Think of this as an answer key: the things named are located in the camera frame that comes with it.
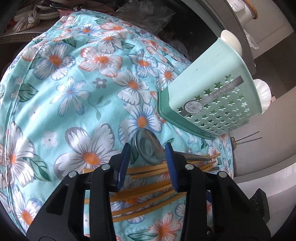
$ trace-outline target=metal rivet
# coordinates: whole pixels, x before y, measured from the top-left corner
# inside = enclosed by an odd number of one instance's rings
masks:
[[[227,173],[226,172],[219,172],[219,176],[222,178],[227,177]]]
[[[192,165],[192,164],[186,164],[186,165],[185,165],[185,168],[186,168],[187,170],[192,170],[192,169],[194,168],[194,165]]]
[[[69,175],[69,177],[75,177],[77,175],[77,172],[71,171],[71,172],[69,172],[68,175]]]
[[[106,170],[110,169],[110,165],[109,164],[104,164],[104,165],[102,165],[102,169],[104,171],[106,171]]]

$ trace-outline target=dark green base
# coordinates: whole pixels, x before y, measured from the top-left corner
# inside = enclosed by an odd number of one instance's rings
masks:
[[[202,130],[173,111],[169,105],[168,88],[158,92],[158,113],[167,122],[192,135],[207,140],[214,140],[218,137],[217,135]]]

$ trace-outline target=light blue fabric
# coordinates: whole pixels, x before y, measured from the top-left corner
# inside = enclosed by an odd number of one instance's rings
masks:
[[[190,62],[159,38],[120,19],[81,10],[63,17],[16,57],[0,84],[0,201],[23,233],[71,170],[95,169],[140,127],[175,151],[216,154],[233,177],[229,135],[192,136],[159,117],[157,91]],[[145,162],[133,153],[133,167]],[[169,178],[131,180],[124,189]],[[112,211],[161,193],[114,202]],[[178,240],[185,197],[114,223],[118,240]],[[212,222],[208,203],[208,222]],[[85,234],[89,234],[88,206]]]

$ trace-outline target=plastic bag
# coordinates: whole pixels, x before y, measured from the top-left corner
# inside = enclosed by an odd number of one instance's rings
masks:
[[[35,5],[32,11],[28,12],[27,15],[23,16],[20,19],[20,21],[17,22],[17,24],[13,27],[13,31],[15,33],[18,33],[26,29],[37,27],[39,23],[40,23],[40,18],[36,11],[36,5]]]
[[[143,0],[122,6],[114,16],[157,35],[174,14],[172,9],[159,0]]]
[[[252,36],[246,30],[244,30],[244,33],[245,33],[245,35],[247,37],[247,40],[249,42],[250,47],[254,48],[254,49],[258,49],[259,47],[256,44],[255,40],[252,38]]]

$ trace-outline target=metal rod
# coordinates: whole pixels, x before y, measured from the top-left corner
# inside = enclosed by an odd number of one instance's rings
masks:
[[[241,138],[241,139],[239,139],[239,140],[237,140],[237,141],[240,141],[240,140],[246,139],[246,138],[248,138],[248,137],[250,137],[250,136],[252,136],[252,135],[255,135],[255,134],[259,133],[259,132],[260,132],[260,131],[257,131],[257,132],[255,132],[255,133],[250,134],[249,136],[244,137],[244,138]]]
[[[259,139],[262,139],[262,137],[259,137],[259,138],[253,139],[253,140],[249,140],[249,141],[239,142],[239,143],[236,143],[236,144],[238,145],[238,144],[242,144],[242,143],[246,143],[246,142],[250,142],[250,141],[255,141],[255,140],[259,140]]]

